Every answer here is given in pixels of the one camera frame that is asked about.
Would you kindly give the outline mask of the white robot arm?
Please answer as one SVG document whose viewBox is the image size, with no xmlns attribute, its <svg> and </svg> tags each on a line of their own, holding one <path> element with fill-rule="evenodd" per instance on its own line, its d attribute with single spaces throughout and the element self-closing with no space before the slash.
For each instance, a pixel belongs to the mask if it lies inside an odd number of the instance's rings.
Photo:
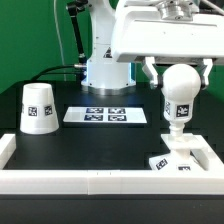
<svg viewBox="0 0 224 224">
<path fill-rule="evenodd" d="M 205 0 L 89 0 L 92 54 L 84 89 L 121 94 L 136 85 L 131 65 L 140 63 L 153 89 L 162 86 L 158 65 L 200 68 L 201 87 L 213 65 L 224 65 L 224 10 L 200 9 Z"/>
</svg>

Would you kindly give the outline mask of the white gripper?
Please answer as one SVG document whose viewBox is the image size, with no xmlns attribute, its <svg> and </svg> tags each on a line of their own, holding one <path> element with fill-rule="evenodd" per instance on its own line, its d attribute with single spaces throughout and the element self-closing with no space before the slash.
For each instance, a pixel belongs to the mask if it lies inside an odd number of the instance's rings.
<svg viewBox="0 0 224 224">
<path fill-rule="evenodd" d="M 224 65 L 224 16 L 201 14 L 193 3 L 120 3 L 111 43 L 118 62 L 142 62 L 151 89 L 163 87 L 155 68 L 202 60 L 201 89 L 209 85 L 213 62 Z"/>
</svg>

